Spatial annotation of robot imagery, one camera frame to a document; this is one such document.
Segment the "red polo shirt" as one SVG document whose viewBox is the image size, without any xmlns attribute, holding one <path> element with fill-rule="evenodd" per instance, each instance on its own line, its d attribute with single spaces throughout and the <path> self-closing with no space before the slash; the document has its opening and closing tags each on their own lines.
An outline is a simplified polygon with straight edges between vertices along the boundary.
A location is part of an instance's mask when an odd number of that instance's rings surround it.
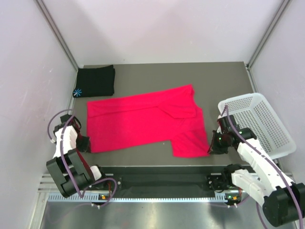
<svg viewBox="0 0 305 229">
<path fill-rule="evenodd" d="M 175 157 L 208 156 L 203 110 L 192 85 L 89 101 L 87 135 L 93 153 L 170 141 Z"/>
</svg>

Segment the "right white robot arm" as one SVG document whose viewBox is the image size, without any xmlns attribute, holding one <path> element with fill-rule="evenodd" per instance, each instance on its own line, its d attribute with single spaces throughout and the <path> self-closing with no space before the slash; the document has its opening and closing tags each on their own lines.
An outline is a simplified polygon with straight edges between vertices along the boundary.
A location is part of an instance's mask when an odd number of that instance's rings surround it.
<svg viewBox="0 0 305 229">
<path fill-rule="evenodd" d="M 262 208 L 265 218 L 274 226 L 298 220 L 304 227 L 305 185 L 288 177 L 263 150 L 250 128 L 240 128 L 234 116 L 217 120 L 219 128 L 213 131 L 209 154 L 226 154 L 233 147 L 240 158 L 257 174 L 253 176 L 244 166 L 230 164 L 219 177 L 209 175 L 208 185 L 214 191 L 240 188 Z"/>
</svg>

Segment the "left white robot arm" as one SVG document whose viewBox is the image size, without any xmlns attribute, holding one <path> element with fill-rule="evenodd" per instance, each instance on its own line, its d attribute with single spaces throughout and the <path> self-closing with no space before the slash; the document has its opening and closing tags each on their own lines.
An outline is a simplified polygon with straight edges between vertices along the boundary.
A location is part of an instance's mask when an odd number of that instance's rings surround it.
<svg viewBox="0 0 305 229">
<path fill-rule="evenodd" d="M 63 197 L 74 194 L 84 197 L 87 188 L 94 185 L 103 189 L 108 178 L 98 165 L 89 166 L 81 155 L 91 151 L 90 138 L 81 135 L 81 123 L 70 114 L 60 117 L 61 124 L 54 128 L 56 150 L 46 162 L 47 170 Z"/>
</svg>

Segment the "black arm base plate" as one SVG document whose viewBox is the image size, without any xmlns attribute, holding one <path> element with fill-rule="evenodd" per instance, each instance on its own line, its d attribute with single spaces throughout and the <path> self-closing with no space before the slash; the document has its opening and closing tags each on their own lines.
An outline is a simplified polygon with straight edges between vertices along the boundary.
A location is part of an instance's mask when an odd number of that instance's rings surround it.
<svg viewBox="0 0 305 229">
<path fill-rule="evenodd" d="M 111 178 L 117 181 L 118 189 L 129 190 L 133 187 L 147 188 L 151 191 L 154 187 L 165 190 L 173 188 L 175 191 L 182 189 L 195 189 L 198 191 L 222 192 L 233 188 L 221 175 L 215 174 L 111 174 Z"/>
</svg>

